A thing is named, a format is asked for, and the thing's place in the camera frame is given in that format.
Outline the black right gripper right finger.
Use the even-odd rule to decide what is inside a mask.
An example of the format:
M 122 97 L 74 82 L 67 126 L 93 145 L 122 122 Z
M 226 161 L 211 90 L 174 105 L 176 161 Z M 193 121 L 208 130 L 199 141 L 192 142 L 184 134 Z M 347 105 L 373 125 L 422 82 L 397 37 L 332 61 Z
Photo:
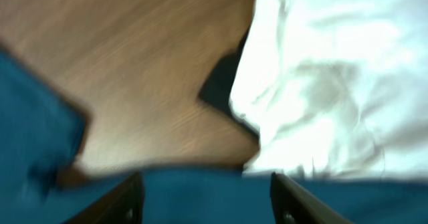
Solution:
M 270 198 L 276 224 L 352 224 L 283 174 L 272 173 Z

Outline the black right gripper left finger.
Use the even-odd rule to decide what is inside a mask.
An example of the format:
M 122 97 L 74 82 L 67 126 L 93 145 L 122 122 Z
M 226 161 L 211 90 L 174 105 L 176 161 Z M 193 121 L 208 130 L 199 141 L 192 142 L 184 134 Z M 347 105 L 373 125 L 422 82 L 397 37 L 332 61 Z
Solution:
M 65 224 L 141 224 L 144 186 L 135 173 Z

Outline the blue t-shirt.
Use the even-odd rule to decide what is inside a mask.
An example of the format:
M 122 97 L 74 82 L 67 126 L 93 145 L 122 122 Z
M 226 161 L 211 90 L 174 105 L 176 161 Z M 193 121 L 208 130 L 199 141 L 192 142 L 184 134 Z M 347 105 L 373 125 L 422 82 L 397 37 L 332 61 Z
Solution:
M 113 187 L 113 181 L 72 191 L 55 186 L 70 163 L 85 123 L 41 82 L 1 54 L 1 222 L 61 223 Z M 145 223 L 273 223 L 270 180 L 207 169 L 143 174 Z M 406 183 L 302 186 L 355 223 L 426 223 L 427 187 Z

